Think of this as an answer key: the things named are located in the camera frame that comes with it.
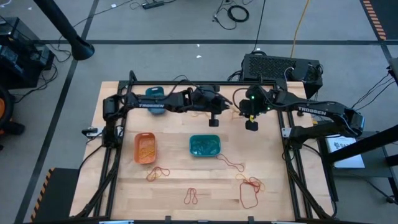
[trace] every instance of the wooden tabletop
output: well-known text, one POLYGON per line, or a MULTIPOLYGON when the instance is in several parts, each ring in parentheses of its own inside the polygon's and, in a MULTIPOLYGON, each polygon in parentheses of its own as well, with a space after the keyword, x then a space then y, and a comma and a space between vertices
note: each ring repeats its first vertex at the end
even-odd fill
MULTIPOLYGON (((93 126, 105 125, 102 119, 102 100, 117 91, 118 82, 103 82, 94 114, 93 126)), ((152 86, 134 86, 133 91, 144 94, 152 86)), ((244 86, 220 86, 220 93, 232 99, 237 88, 244 86)), ((305 98, 302 83, 288 83, 289 91, 305 98)), ((168 93, 172 86, 164 86, 168 93)), ((175 91, 186 89, 178 86, 175 91)), ((244 98, 244 90, 236 94, 236 102, 244 98)), ((296 125, 312 126, 309 114, 297 117, 296 125)), ((233 110, 217 116, 220 126, 208 126, 208 114, 171 113, 153 116, 148 110, 131 110, 127 116, 121 162, 116 184, 111 218, 129 220, 294 220, 292 200, 287 179, 285 161, 282 160, 282 138, 276 111, 259 116, 259 130, 245 130, 246 119, 239 118, 233 110), (152 132, 157 143, 157 160, 153 164, 134 162, 134 137, 138 133, 152 132), (221 139, 221 153, 231 162, 243 163, 246 177, 256 177, 265 185, 258 193, 258 206, 245 209, 239 199, 239 172, 214 157, 193 157, 189 153, 189 138, 194 134, 216 134, 221 139), (146 176, 154 166, 170 169, 168 177, 162 176, 148 182, 146 176), (196 188, 198 203, 184 204, 188 188, 196 188)), ((307 144, 317 149, 314 139, 307 144)), ((85 157, 101 144, 100 139, 90 142, 85 157)), ((70 215, 76 215, 88 203, 98 188, 105 149, 98 151, 83 166, 70 215)), ((330 215, 333 213, 330 196, 320 158, 305 147, 301 150, 303 168, 309 191, 330 215)), ((302 196, 297 188, 300 213, 305 217, 302 196)), ((104 214, 108 191, 104 193, 101 214, 104 214)), ((256 203, 253 187, 242 186, 245 206, 256 203)))

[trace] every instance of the orange striped tape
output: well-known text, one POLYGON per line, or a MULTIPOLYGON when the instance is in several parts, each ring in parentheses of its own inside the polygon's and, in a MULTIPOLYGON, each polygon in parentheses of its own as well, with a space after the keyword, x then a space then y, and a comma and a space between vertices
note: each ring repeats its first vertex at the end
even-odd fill
POLYGON ((33 208, 32 215, 30 216, 30 222, 33 222, 33 221, 35 220, 37 211, 39 210, 40 203, 41 203, 41 201, 42 201, 42 199, 43 199, 43 196, 44 196, 45 188, 46 188, 47 185, 49 184, 49 180, 50 180, 50 177, 51 177, 51 173, 52 173, 53 171, 54 171, 54 168, 49 169, 49 171, 47 172, 47 175, 45 176, 42 189, 40 190, 39 197, 37 198, 37 201, 36 201, 36 203, 35 203, 35 207, 33 208))
POLYGON ((365 0, 365 1, 363 1, 363 4, 365 5, 365 8, 366 8, 366 10, 367 10, 367 12, 369 14, 369 17, 372 20, 373 25, 376 28, 377 34, 379 34, 380 39, 386 40, 386 33, 384 32, 384 29, 381 26, 380 21, 377 18, 376 13, 374 12, 374 9, 372 7, 371 2, 368 1, 368 0, 365 0))

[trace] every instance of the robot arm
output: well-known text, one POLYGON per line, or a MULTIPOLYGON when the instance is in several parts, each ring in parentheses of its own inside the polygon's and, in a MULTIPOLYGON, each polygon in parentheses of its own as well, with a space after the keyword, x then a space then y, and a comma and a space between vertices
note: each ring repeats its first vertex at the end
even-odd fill
POLYGON ((106 121, 103 144, 109 147, 119 144, 116 121, 127 116, 127 112, 134 108, 163 108, 175 113, 210 112, 209 126, 217 127, 218 120, 215 116, 229 109, 228 104, 232 104, 218 93, 219 90, 216 85, 202 85, 195 90, 187 88, 180 92, 170 92, 167 96, 136 95, 132 91, 127 91, 125 95, 110 96, 103 100, 103 119, 106 121))
POLYGON ((239 109, 242 116, 249 118, 246 122, 246 129, 251 131, 258 130, 258 124, 254 121, 256 116, 270 110, 299 111, 326 116, 333 120, 331 123, 309 128, 295 126, 283 129, 283 137, 288 139, 293 147, 301 148, 302 144, 310 138, 321 138, 332 134, 357 137, 363 132, 364 117, 341 103, 307 100, 287 91, 266 91, 259 85, 250 86, 246 91, 246 98, 248 100, 242 100, 239 103, 239 109))

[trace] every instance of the orange plastic bowl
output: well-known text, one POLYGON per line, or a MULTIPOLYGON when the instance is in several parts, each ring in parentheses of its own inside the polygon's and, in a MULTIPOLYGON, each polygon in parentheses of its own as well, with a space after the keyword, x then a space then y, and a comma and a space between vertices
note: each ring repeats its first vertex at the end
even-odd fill
POLYGON ((156 160, 156 140, 153 133, 140 133, 134 138, 134 161, 150 164, 156 160))

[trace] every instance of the teal plastic bowl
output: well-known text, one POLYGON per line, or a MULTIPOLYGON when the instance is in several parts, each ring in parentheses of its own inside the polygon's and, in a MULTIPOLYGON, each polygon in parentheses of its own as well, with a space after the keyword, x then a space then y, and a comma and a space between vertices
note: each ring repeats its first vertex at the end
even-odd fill
POLYGON ((191 136, 189 152, 198 157, 217 156, 221 152, 220 137, 214 134, 191 136))

